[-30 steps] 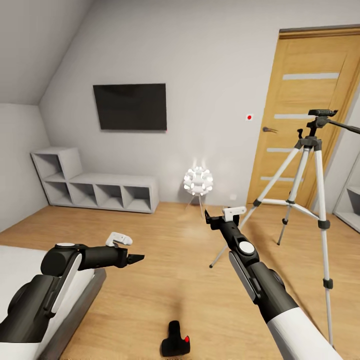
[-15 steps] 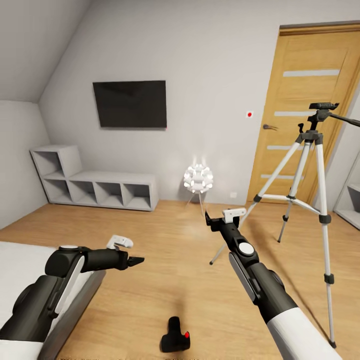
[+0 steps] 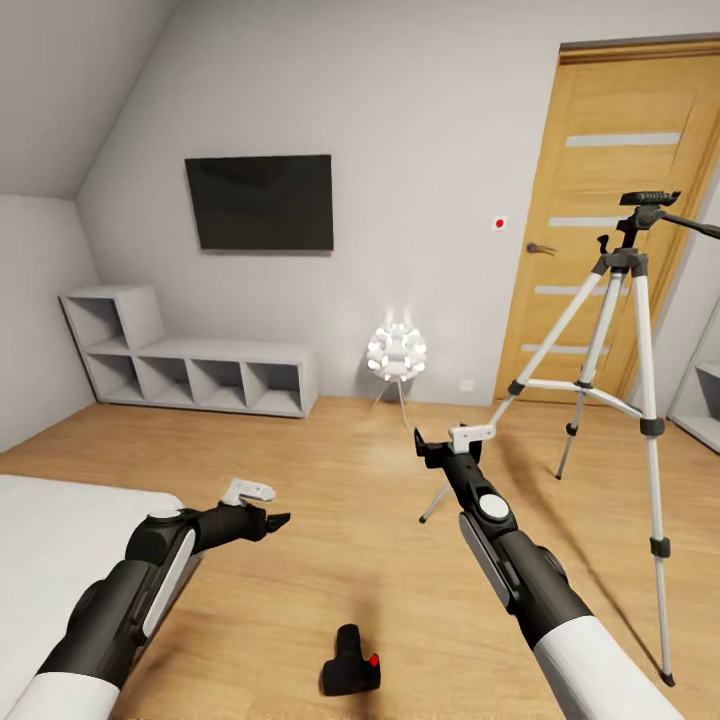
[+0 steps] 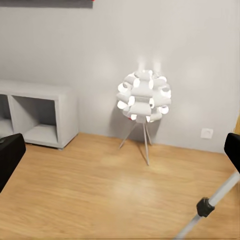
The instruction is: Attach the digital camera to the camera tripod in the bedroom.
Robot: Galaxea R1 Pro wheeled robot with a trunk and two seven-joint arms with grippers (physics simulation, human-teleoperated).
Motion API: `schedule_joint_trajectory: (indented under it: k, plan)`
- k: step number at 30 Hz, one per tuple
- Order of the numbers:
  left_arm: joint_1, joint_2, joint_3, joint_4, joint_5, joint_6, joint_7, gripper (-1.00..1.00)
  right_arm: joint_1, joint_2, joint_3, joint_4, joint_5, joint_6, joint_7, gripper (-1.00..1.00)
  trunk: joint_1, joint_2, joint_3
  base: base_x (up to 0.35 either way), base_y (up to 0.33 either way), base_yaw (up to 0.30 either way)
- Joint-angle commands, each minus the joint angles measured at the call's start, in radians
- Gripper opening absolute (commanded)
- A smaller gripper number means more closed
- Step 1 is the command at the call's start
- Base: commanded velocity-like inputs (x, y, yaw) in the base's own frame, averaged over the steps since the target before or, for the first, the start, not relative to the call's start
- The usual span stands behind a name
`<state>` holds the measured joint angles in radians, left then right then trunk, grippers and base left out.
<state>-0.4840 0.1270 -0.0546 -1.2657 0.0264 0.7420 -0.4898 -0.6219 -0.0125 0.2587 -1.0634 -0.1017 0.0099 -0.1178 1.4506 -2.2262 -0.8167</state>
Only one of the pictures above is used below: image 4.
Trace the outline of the camera tripod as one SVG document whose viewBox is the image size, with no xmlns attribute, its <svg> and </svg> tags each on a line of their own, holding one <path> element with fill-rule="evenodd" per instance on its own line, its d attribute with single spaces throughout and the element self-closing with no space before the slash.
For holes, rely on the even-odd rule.
<svg viewBox="0 0 240 240">
<path fill-rule="evenodd" d="M 207 217 L 214 209 L 215 205 L 227 194 L 237 182 L 240 181 L 240 173 L 236 170 L 229 179 L 218 189 L 211 198 L 202 198 L 196 205 L 197 214 L 187 223 L 186 227 L 173 239 L 182 240 L 184 236 L 203 218 Z"/>
</svg>

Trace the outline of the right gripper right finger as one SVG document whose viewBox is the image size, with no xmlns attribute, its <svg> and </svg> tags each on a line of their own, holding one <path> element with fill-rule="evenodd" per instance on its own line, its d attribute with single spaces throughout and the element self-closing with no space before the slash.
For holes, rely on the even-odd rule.
<svg viewBox="0 0 240 240">
<path fill-rule="evenodd" d="M 229 133 L 227 135 L 224 151 L 240 173 L 240 135 Z"/>
</svg>

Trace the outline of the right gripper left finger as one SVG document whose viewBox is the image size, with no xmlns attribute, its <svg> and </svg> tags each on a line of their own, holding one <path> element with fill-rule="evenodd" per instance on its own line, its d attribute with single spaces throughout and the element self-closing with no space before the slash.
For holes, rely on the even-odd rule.
<svg viewBox="0 0 240 240">
<path fill-rule="evenodd" d="M 26 152 L 21 133 L 0 138 L 0 193 Z"/>
</svg>

